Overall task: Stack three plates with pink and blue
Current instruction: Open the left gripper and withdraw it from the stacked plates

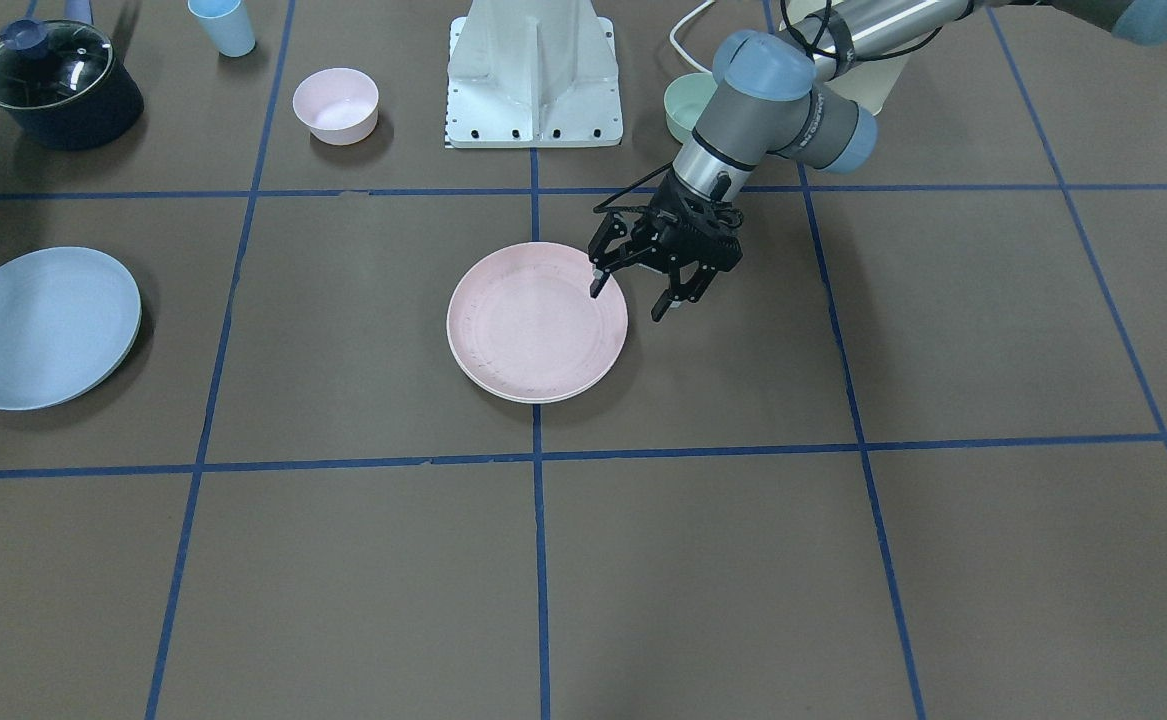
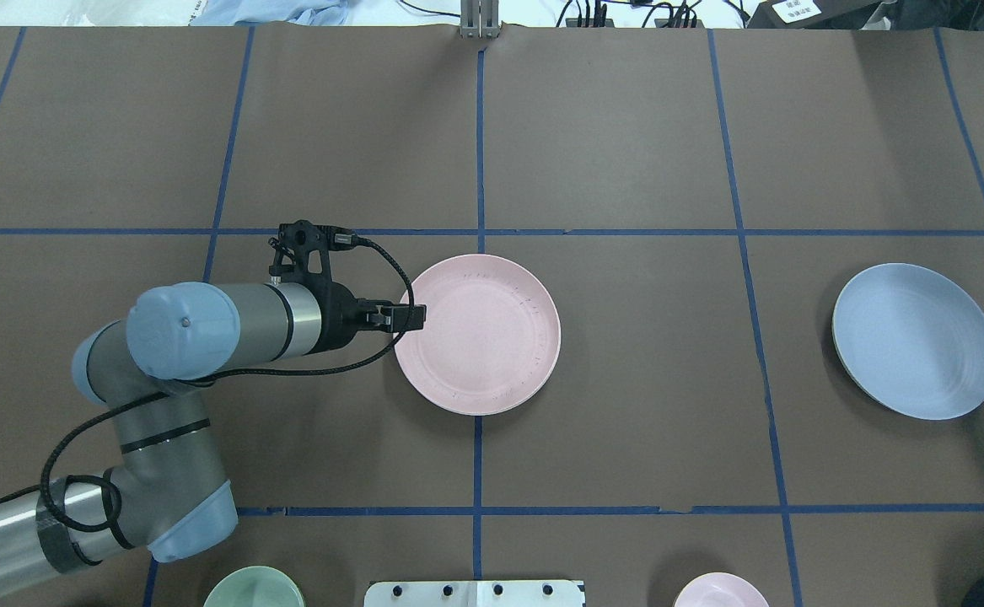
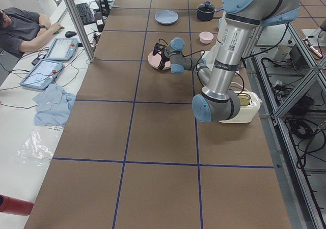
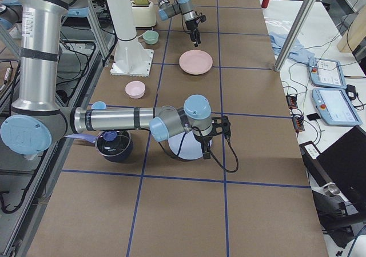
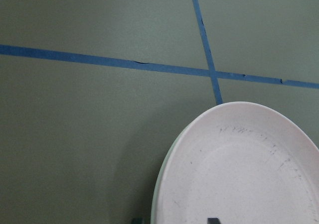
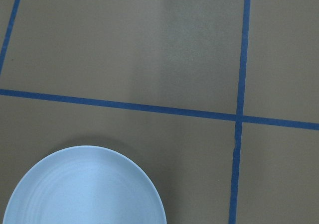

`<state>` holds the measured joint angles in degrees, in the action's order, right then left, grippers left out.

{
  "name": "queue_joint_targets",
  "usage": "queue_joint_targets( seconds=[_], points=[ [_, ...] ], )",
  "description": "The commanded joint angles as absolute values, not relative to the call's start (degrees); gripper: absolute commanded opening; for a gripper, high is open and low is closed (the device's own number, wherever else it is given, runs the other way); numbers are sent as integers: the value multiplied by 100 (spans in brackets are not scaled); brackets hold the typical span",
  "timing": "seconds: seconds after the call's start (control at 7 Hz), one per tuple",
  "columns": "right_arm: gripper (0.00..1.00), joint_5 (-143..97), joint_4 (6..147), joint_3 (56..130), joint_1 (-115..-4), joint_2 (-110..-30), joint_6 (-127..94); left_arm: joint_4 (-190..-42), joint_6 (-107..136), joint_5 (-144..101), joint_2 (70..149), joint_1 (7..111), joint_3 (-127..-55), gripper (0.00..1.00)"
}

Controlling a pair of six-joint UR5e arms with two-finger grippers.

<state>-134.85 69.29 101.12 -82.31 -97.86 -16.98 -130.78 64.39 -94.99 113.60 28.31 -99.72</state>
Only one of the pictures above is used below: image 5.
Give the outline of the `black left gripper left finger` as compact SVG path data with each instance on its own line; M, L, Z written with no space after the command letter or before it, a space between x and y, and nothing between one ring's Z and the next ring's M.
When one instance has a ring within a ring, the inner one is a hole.
M131 224L144 224L143 218L133 218Z

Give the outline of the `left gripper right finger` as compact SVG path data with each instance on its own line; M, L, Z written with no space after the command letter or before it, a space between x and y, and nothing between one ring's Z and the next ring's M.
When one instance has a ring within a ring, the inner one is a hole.
M221 224L219 218L208 218L207 223L208 224Z

